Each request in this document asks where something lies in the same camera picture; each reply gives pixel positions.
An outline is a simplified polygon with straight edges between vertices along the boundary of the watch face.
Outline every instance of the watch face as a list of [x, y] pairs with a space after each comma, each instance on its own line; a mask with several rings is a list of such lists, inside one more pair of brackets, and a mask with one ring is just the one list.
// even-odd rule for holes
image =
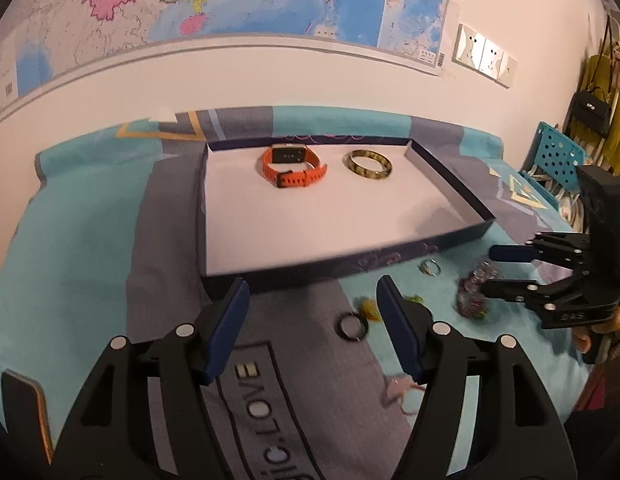
[[294, 164], [305, 160], [305, 146], [273, 147], [272, 164]]

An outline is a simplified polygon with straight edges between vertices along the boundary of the human hand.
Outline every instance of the human hand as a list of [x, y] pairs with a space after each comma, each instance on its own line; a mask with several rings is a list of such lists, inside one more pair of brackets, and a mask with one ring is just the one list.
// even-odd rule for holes
[[600, 334], [613, 334], [613, 341], [620, 339], [620, 307], [615, 311], [615, 317], [606, 323], [593, 326], [575, 326], [572, 329], [572, 342], [576, 349], [585, 354], [590, 350], [590, 330]]

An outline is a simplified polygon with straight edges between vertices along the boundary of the orange smartwatch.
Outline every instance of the orange smartwatch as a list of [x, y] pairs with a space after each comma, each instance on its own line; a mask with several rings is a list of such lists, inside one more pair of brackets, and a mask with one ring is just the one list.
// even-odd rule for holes
[[[271, 164], [308, 163], [311, 168], [303, 171], [277, 171]], [[301, 187], [318, 182], [328, 171], [319, 157], [304, 144], [273, 144], [261, 155], [263, 175], [277, 187]]]

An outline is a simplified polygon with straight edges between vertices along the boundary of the person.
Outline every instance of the person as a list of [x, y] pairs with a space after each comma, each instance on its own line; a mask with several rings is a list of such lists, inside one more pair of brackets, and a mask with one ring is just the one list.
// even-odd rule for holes
[[579, 480], [616, 480], [620, 479], [620, 307], [609, 322], [572, 329], [579, 352], [590, 350], [590, 330], [612, 335], [613, 343], [607, 360], [593, 367], [565, 430]]

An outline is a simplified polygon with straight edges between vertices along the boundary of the screw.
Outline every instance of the screw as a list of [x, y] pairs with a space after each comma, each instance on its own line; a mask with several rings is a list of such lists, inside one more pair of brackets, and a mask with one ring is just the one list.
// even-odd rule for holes
[[500, 341], [505, 348], [514, 348], [517, 345], [517, 340], [509, 334], [502, 335]]
[[432, 330], [439, 335], [448, 335], [451, 331], [450, 325], [442, 321], [434, 323], [434, 325], [432, 325]]
[[189, 323], [179, 325], [177, 327], [177, 335], [179, 337], [188, 337], [194, 333], [194, 327]]
[[127, 339], [125, 337], [123, 337], [122, 335], [118, 335], [114, 339], [112, 339], [112, 341], [110, 341], [110, 346], [114, 350], [120, 350], [125, 345], [127, 345]]

